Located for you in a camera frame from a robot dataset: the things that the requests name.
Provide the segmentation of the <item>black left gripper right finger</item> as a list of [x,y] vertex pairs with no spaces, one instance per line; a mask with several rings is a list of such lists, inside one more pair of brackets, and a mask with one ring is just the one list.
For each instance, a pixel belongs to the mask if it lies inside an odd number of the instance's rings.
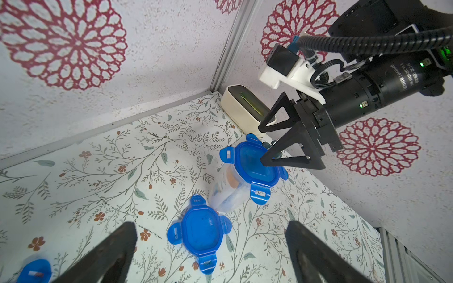
[[285,238],[298,283],[370,282],[300,222],[289,222]]

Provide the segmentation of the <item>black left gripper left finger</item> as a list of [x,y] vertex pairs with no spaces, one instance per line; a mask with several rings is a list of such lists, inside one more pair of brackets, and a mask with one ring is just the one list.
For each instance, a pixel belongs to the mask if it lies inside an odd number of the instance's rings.
[[55,282],[124,283],[137,240],[136,225],[133,222],[123,223]]

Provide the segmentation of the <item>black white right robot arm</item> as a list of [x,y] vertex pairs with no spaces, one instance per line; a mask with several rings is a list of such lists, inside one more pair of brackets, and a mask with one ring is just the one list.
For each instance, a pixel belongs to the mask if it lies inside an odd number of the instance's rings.
[[338,128],[415,93],[436,97],[453,73],[453,16],[421,1],[358,1],[330,27],[308,35],[298,8],[282,4],[271,17],[294,24],[289,44],[274,43],[260,80],[282,94],[258,126],[285,135],[261,158],[267,167],[324,169],[323,145],[345,148]]

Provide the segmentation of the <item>clear plastic container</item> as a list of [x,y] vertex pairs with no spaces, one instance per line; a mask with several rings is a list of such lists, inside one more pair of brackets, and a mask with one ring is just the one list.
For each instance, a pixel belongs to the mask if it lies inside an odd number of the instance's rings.
[[225,164],[208,194],[209,206],[217,212],[230,213],[250,199],[251,184],[237,172],[233,164]]

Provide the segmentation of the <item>blue lid front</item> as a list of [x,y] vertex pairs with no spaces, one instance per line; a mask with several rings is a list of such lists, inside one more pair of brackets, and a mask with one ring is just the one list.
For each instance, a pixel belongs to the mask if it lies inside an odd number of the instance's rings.
[[265,205],[270,200],[271,189],[280,180],[289,178],[283,167],[266,167],[262,164],[260,159],[267,151],[256,135],[248,134],[246,141],[236,147],[225,147],[219,152],[224,165],[233,164],[239,175],[251,184],[250,199],[257,205]]

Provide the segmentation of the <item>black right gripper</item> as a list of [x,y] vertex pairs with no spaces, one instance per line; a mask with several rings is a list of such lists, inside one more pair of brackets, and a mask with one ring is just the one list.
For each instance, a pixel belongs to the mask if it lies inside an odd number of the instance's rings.
[[261,133],[288,129],[261,157],[267,167],[326,168],[321,145],[333,152],[345,148],[337,129],[415,93],[440,96],[444,70],[429,53],[382,55],[349,74],[348,79],[321,91],[320,105],[298,92],[311,120],[303,124],[296,103],[283,92],[259,124]]

